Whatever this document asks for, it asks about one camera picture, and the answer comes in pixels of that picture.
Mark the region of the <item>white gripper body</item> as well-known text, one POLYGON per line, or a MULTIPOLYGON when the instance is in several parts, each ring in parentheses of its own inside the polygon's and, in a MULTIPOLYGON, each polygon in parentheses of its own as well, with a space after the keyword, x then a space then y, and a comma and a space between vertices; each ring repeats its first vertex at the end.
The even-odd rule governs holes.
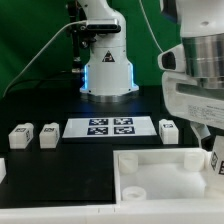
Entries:
POLYGON ((183 73, 164 72, 165 106, 175 117, 224 130, 224 90, 205 89, 183 73))

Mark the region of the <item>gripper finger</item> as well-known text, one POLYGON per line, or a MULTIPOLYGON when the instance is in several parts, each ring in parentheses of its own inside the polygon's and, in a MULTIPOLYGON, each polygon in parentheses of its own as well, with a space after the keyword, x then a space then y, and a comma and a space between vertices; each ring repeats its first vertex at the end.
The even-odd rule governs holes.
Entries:
POLYGON ((205 147, 206 141, 211 137, 210 131, 205 124, 198 122, 190 122, 192 131, 194 132, 200 148, 205 147))

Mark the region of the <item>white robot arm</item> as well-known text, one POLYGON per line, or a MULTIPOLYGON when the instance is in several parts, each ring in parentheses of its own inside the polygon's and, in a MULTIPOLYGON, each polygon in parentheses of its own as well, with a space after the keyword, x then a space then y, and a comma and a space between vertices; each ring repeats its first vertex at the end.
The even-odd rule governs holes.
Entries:
MULTIPOLYGON (((126 21, 107 0, 77 0, 92 39, 81 92, 103 101, 139 90, 126 56, 126 21)), ((168 112, 191 122, 196 136, 224 130, 224 0, 160 0, 161 13, 180 25, 181 43, 158 55, 168 112)))

